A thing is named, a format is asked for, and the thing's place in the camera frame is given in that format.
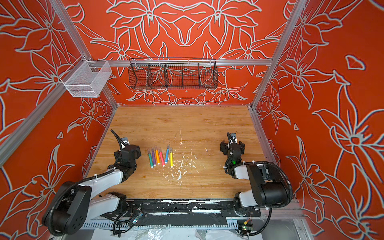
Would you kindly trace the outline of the orange marker pen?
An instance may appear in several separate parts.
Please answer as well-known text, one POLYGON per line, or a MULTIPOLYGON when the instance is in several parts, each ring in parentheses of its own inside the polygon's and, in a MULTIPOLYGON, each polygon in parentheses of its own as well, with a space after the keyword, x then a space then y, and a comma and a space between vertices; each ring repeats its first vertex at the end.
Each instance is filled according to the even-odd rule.
POLYGON ((155 146, 154 149, 155 149, 155 157, 156 157, 157 166, 159 166, 161 164, 161 161, 160 161, 160 155, 159 155, 158 147, 155 146))

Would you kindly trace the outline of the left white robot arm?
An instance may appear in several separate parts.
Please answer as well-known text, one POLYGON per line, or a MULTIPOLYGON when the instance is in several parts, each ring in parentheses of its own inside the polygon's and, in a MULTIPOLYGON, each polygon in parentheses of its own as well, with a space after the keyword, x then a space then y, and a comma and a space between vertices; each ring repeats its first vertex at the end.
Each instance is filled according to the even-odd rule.
POLYGON ((126 195, 111 192, 100 197, 99 194, 126 181, 136 171, 136 160, 141 155, 139 146, 121 144, 120 150, 114 153, 115 163, 106 172, 63 183, 42 218, 50 234, 73 235, 89 220, 128 211, 126 195))

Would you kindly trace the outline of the green marker pen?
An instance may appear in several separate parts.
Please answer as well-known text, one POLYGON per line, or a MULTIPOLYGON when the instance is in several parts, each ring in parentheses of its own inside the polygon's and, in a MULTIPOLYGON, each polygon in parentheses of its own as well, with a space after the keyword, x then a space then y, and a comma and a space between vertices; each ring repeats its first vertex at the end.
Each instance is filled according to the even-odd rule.
POLYGON ((148 157, 149 157, 149 161, 150 161, 150 166, 151 166, 151 168, 153 168, 155 165, 154 165, 154 162, 153 162, 153 157, 152 157, 152 153, 151 152, 148 152, 148 157))

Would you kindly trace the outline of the blue marker pen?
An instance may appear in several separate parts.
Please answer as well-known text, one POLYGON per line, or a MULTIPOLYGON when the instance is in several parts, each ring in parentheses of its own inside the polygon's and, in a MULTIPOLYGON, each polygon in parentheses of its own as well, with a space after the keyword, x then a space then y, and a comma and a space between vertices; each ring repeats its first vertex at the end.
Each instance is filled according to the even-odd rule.
POLYGON ((170 145, 167 145, 166 156, 165 156, 165 164, 168 163, 168 161, 169 161, 169 156, 170 156, 170 145))

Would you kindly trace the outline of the yellow marker pen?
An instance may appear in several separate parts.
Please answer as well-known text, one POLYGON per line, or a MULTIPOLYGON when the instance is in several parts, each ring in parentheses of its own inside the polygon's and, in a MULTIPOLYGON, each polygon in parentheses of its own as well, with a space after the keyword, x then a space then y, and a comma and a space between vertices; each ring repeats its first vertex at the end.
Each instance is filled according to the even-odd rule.
POLYGON ((174 154, 173 154, 172 148, 170 148, 170 166, 171 166, 171 168, 174 167, 174 154))

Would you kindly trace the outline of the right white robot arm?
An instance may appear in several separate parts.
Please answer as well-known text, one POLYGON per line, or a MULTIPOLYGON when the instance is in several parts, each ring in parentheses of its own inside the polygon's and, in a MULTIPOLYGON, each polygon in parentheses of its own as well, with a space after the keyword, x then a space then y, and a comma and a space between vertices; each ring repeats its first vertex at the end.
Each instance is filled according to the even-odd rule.
POLYGON ((238 209, 283 208, 293 199, 292 184, 284 171, 268 161, 244 162, 245 144, 222 141, 220 151, 227 156, 224 170, 234 179, 248 180, 251 189, 235 194, 238 209))

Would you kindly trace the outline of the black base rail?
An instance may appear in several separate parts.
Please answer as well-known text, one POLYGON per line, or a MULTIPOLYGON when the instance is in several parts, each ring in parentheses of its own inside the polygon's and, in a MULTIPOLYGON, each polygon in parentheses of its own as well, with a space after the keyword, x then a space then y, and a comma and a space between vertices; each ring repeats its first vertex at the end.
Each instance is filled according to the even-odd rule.
POLYGON ((117 230, 154 228, 194 228, 198 230, 256 231, 264 224, 260 210, 236 209, 232 199, 128 199, 128 206, 143 212, 135 224, 127 223, 131 214, 122 217, 117 230))

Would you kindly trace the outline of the pink marker pen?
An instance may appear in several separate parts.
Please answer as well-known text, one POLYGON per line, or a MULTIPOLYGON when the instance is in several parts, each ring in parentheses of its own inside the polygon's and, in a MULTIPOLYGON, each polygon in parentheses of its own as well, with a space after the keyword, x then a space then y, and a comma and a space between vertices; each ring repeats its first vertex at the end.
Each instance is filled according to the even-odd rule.
POLYGON ((161 164, 162 164, 163 167, 165 167, 166 163, 165 163, 165 159, 164 159, 162 150, 158 149, 158 152, 159 152, 159 158, 160 158, 161 164))

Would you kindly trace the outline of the aluminium frame rails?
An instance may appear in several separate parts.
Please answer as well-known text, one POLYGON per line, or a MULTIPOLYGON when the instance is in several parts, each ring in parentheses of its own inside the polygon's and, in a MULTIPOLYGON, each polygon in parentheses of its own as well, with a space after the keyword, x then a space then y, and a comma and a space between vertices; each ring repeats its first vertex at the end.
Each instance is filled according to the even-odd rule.
POLYGON ((1 209, 42 211, 88 170, 113 102, 245 106, 265 67, 225 66, 215 90, 130 87, 129 60, 272 58, 295 1, 1 1, 1 144, 26 138, 1 169, 1 209), (98 98, 58 95, 81 57, 116 61, 98 98))

